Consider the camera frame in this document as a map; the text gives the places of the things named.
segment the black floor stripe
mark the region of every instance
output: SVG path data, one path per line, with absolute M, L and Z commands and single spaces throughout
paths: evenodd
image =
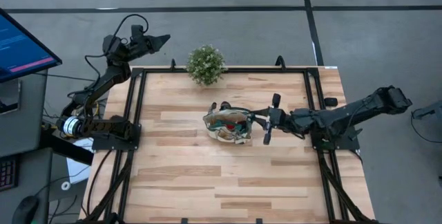
M 313 42 L 313 50 L 316 57 L 316 65 L 324 66 L 323 53 L 320 50 L 318 31 L 316 30 L 315 18 L 311 7 L 310 0 L 304 0 L 305 11 L 307 13 L 307 20 L 309 22 L 311 41 Z
M 4 9 L 7 13 L 148 13 L 148 12 L 277 12 L 305 10 L 304 6 L 200 6 L 153 8 L 61 8 L 61 9 Z
M 442 6 L 313 6 L 313 11 L 442 10 Z

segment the keyboard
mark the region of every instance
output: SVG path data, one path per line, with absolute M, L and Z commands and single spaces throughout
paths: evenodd
M 0 191 L 12 189 L 18 185 L 18 157 L 0 158 Z

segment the green plant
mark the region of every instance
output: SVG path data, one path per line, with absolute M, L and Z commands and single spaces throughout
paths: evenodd
M 224 58 L 218 49 L 212 45 L 206 45 L 197 48 L 189 54 L 187 62 L 187 71 L 189 77 L 198 85 L 211 85 L 222 79 L 222 72 L 227 69 L 224 67 Z

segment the wooden table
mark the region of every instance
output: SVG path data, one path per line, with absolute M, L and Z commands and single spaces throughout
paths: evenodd
M 345 105 L 338 70 L 320 67 L 319 71 L 324 97 L 337 97 L 339 106 Z M 308 137 L 300 140 L 274 131 L 271 144 L 264 146 L 264 132 L 254 124 L 253 142 L 222 143 L 210 139 L 202 121 L 212 102 L 263 109 L 273 93 L 281 94 L 280 108 L 285 111 L 308 108 L 302 75 L 228 73 L 223 78 L 199 87 L 185 73 L 148 74 L 140 118 L 142 139 L 135 152 L 124 220 L 255 223 L 263 218 L 264 223 L 327 223 L 318 158 Z M 111 89 L 105 118 L 123 115 L 128 85 L 129 81 Z M 313 78 L 311 85 L 319 109 Z M 137 94 L 135 89 L 133 106 Z M 105 153 L 95 154 L 90 179 Z M 336 153 L 344 189 L 366 216 L 374 218 L 360 160 L 349 151 Z M 112 152 L 99 173 L 92 206 L 108 190 L 114 157 Z M 332 193 L 340 218 L 337 196 Z

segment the computer screen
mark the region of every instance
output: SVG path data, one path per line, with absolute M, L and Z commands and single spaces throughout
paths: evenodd
M 60 58 L 0 9 L 0 82 L 59 64 Z

